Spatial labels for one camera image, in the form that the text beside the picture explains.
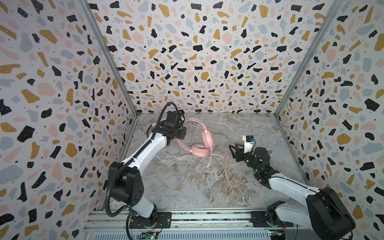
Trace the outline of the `white black headphones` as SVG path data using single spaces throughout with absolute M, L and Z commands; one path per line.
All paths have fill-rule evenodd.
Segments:
M 150 138 L 154 131 L 156 133 L 160 133 L 160 134 L 164 135 L 164 121 L 165 121 L 165 119 L 161 119 L 159 127 L 157 127 L 157 123 L 151 124 L 148 127 L 147 132 L 146 132 L 147 137 Z

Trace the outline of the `pink headphones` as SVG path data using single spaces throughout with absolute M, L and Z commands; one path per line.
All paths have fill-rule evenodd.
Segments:
M 207 156 L 210 156 L 213 153 L 213 147 L 214 147 L 214 142 L 212 138 L 211 132 L 207 129 L 205 124 L 198 119 L 187 119 L 185 120 L 185 123 L 187 122 L 196 122 L 200 126 L 202 126 L 203 131 L 202 131 L 202 139 L 204 144 L 203 145 L 192 145 L 191 147 L 187 147 L 184 142 L 180 139 L 177 139 L 178 144 L 186 151 L 191 153 L 192 155 L 199 157 L 199 158 L 204 158 Z

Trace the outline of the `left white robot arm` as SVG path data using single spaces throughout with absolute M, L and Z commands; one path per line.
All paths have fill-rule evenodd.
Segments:
M 109 217 L 115 217 L 128 209 L 136 216 L 150 219 L 155 214 L 155 205 L 144 196 L 142 174 L 156 156 L 173 139 L 183 140 L 186 128 L 183 126 L 185 112 L 169 111 L 159 116 L 147 140 L 122 162 L 109 167 L 105 210 Z

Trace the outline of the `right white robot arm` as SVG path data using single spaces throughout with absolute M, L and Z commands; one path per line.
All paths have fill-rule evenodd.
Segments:
M 353 238 L 356 223 L 339 196 L 331 188 L 322 189 L 286 177 L 270 165 L 270 152 L 250 144 L 230 145 L 232 157 L 253 170 L 256 182 L 270 190 L 285 194 L 298 205 L 276 201 L 258 222 L 271 227 L 292 223 L 312 230 L 322 240 Z

